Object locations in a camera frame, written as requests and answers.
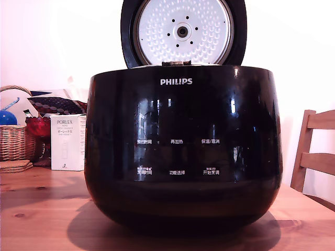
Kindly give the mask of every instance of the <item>blue ball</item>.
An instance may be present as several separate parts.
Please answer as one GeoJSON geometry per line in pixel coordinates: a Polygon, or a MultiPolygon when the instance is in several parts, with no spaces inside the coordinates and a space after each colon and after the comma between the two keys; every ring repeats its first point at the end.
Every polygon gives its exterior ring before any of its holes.
{"type": "Polygon", "coordinates": [[[9,111],[0,111],[0,125],[17,125],[17,119],[9,111]]]}

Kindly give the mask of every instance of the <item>chair backrest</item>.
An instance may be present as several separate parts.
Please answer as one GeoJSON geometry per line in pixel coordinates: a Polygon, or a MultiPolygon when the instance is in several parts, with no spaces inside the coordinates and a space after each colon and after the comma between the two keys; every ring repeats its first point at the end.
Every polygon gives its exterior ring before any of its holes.
{"type": "Polygon", "coordinates": [[[309,153],[313,129],[335,130],[335,110],[318,114],[305,110],[291,181],[291,187],[299,192],[303,191],[307,168],[335,175],[335,154],[309,153]]]}

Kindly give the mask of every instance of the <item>inner lid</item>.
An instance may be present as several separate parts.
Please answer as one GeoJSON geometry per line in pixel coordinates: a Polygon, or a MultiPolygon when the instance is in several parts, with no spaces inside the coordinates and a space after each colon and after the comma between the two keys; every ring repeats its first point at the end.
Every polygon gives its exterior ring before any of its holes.
{"type": "Polygon", "coordinates": [[[135,50],[145,64],[223,64],[234,37],[224,0],[144,0],[135,18],[135,50]]]}

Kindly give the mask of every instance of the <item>black rice cooker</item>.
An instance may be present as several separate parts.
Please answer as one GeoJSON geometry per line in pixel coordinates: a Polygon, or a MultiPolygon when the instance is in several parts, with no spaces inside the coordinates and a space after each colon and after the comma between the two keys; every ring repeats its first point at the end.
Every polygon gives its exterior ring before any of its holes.
{"type": "Polygon", "coordinates": [[[146,230],[232,230],[283,172],[273,74],[240,66],[244,0],[125,0],[129,69],[91,79],[85,179],[97,207],[146,230]]]}

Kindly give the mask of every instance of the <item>wicker basket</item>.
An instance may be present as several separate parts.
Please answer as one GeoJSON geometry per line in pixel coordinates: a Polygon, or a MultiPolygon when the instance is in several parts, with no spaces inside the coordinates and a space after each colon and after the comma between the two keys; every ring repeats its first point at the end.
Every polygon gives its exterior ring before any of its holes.
{"type": "MultiPolygon", "coordinates": [[[[4,86],[0,93],[5,90],[18,89],[28,93],[31,92],[20,86],[4,86]]],[[[33,161],[42,155],[43,145],[27,130],[20,125],[0,125],[0,161],[19,161],[28,159],[33,161]]]]}

